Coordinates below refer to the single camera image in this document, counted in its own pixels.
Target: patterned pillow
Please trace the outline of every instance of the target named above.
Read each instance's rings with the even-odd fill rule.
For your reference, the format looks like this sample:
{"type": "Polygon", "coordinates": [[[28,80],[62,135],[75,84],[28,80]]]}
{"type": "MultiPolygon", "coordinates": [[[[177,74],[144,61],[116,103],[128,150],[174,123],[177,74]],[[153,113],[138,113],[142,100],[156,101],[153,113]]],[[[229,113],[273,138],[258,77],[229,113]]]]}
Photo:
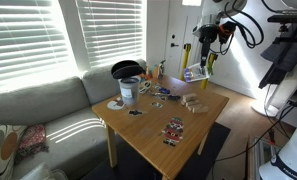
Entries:
{"type": "Polygon", "coordinates": [[[26,126],[0,125],[0,179],[11,179],[14,154],[26,126]]]}
{"type": "Polygon", "coordinates": [[[45,141],[46,135],[44,125],[28,127],[21,138],[16,153],[15,164],[20,163],[22,159],[40,151],[48,151],[48,146],[46,146],[45,141]]]}

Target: carpet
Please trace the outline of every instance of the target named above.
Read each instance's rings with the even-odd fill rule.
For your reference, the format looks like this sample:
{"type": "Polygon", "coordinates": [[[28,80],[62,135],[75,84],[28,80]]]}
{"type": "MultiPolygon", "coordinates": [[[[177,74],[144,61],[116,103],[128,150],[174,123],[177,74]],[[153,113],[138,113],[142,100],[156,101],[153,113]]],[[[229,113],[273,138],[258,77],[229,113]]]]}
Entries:
{"type": "MultiPolygon", "coordinates": [[[[215,123],[208,134],[201,156],[197,154],[197,148],[176,177],[176,180],[206,179],[229,132],[230,129],[227,127],[215,123]]],[[[118,165],[115,168],[110,168],[109,159],[107,158],[84,176],[82,180],[162,179],[162,175],[126,142],[122,142],[117,146],[117,157],[118,165]]]]}

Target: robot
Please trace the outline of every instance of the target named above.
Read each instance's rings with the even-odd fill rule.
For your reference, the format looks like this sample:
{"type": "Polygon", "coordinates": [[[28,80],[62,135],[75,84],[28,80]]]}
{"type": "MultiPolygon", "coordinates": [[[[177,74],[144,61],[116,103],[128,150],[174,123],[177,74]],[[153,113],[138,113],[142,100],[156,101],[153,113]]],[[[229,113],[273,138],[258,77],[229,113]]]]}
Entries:
{"type": "MultiPolygon", "coordinates": [[[[290,9],[275,11],[278,15],[271,17],[269,22],[286,24],[297,21],[297,0],[281,1],[290,9]]],[[[219,25],[221,18],[242,13],[241,10],[246,3],[246,0],[204,1],[202,18],[192,32],[193,35],[199,37],[199,41],[202,43],[200,68],[205,67],[210,45],[215,42],[217,36],[219,36],[221,44],[226,43],[230,35],[234,33],[236,26],[238,26],[238,24],[234,23],[219,25]]],[[[280,152],[270,162],[259,168],[259,173],[263,180],[297,180],[297,129],[280,152]]]]}

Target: wooden floor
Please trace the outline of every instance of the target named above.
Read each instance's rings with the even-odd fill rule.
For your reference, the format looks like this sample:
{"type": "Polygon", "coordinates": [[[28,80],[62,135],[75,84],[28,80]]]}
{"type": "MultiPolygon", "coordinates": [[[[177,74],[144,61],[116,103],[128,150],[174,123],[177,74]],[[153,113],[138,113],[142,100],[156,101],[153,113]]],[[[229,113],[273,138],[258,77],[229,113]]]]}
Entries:
{"type": "MultiPolygon", "coordinates": [[[[249,137],[251,141],[254,137],[260,137],[272,125],[266,117],[258,114],[251,108],[251,103],[255,99],[213,83],[209,83],[207,89],[229,98],[229,102],[218,117],[217,122],[230,128],[231,132],[217,159],[229,157],[244,151],[249,137]]],[[[287,124],[284,124],[283,127],[289,135],[294,131],[294,128],[287,124]]],[[[288,141],[277,130],[275,130],[275,139],[276,144],[281,146],[288,141]]],[[[216,163],[214,166],[214,179],[242,180],[245,176],[244,171],[245,154],[216,163]]],[[[211,179],[212,175],[209,173],[207,180],[211,179]]]]}

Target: window blind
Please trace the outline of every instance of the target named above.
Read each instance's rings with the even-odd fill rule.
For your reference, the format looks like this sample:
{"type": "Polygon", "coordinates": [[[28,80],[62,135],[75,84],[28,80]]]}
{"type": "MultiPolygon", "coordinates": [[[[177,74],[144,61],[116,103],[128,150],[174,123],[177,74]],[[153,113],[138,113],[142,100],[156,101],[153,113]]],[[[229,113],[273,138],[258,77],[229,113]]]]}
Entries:
{"type": "Polygon", "coordinates": [[[0,90],[75,72],[57,1],[0,0],[0,90]]]}
{"type": "Polygon", "coordinates": [[[144,0],[77,0],[90,66],[145,59],[144,0]]]}

